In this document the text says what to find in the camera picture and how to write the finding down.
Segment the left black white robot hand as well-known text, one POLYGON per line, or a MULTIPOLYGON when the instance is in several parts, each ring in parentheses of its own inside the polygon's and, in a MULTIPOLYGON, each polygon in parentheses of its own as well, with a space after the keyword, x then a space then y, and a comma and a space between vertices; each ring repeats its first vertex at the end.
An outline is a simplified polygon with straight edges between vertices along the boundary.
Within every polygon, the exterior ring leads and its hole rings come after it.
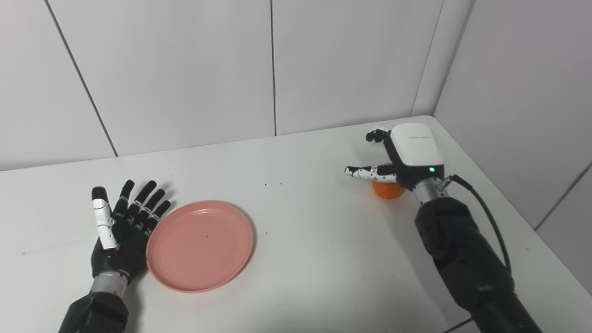
POLYGON ((116 272, 125 276, 130 284, 147 269, 148 240, 172 204, 163 200, 166 192, 156 188, 155 180, 146 183, 131 200, 134 187, 135 182, 129 179, 121 189, 116 206, 110 210, 116 249, 105 249, 100 240, 96 241, 91 255, 93 278, 104 272, 116 272))

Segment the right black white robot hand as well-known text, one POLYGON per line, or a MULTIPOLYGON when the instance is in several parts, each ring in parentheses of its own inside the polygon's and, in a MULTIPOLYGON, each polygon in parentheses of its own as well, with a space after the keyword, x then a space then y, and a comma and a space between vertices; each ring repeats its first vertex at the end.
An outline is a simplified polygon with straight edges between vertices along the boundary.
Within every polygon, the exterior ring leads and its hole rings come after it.
POLYGON ((444 156, 430 126, 401 123, 394 127, 376 127, 365 135, 368 142, 382 143, 390 165, 347 166, 345 173, 355 179, 374 183, 393 183, 413 191, 421 181, 443 180, 444 156))

